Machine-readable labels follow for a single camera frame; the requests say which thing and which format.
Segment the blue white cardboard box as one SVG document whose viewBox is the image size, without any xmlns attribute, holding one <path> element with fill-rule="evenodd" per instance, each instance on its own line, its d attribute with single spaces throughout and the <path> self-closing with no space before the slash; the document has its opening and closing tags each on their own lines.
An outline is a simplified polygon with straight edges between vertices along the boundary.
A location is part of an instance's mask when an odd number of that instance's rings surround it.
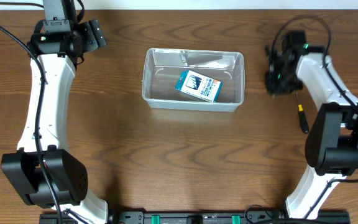
<svg viewBox="0 0 358 224">
<path fill-rule="evenodd" d="M 207 77 L 192 70 L 181 72 L 175 89 L 210 103 L 216 102 L 223 82 Z"/>
</svg>

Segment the clear plastic container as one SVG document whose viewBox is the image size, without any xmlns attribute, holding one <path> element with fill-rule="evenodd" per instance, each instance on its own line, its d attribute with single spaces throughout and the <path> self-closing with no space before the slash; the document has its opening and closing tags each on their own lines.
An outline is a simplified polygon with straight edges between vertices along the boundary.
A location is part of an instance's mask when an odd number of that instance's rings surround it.
<svg viewBox="0 0 358 224">
<path fill-rule="evenodd" d="M 179 90 L 187 71 L 220 81 L 215 102 Z M 148 49 L 142 97 L 152 108 L 233 112 L 244 102 L 246 70 L 240 52 L 188 49 Z"/>
</svg>

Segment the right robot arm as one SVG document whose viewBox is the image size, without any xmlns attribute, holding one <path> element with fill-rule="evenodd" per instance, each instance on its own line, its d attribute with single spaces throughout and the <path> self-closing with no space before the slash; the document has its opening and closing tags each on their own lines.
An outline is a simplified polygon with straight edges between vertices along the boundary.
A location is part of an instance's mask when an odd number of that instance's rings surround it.
<svg viewBox="0 0 358 224">
<path fill-rule="evenodd" d="M 287 32 L 282 52 L 272 53 L 265 86 L 271 95 L 307 88 L 318 110 L 305 142 L 307 166 L 285 200 L 289 218 L 315 220 L 341 182 L 358 169 L 358 98 L 337 74 L 323 46 L 310 45 L 303 31 Z"/>
</svg>

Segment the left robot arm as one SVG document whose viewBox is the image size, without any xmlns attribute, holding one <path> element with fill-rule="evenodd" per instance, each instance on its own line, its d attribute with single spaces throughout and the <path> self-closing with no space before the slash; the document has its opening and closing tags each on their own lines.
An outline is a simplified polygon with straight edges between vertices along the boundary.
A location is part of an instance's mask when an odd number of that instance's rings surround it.
<svg viewBox="0 0 358 224">
<path fill-rule="evenodd" d="M 51 208 L 55 223 L 107 223 L 108 203 L 88 187 L 86 167 L 70 154 L 67 111 L 71 84 L 86 52 L 106 45 L 97 20 L 84 21 L 73 1 L 44 1 L 45 19 L 26 50 L 32 87 L 29 110 L 15 153 L 1 169 L 27 205 Z"/>
</svg>

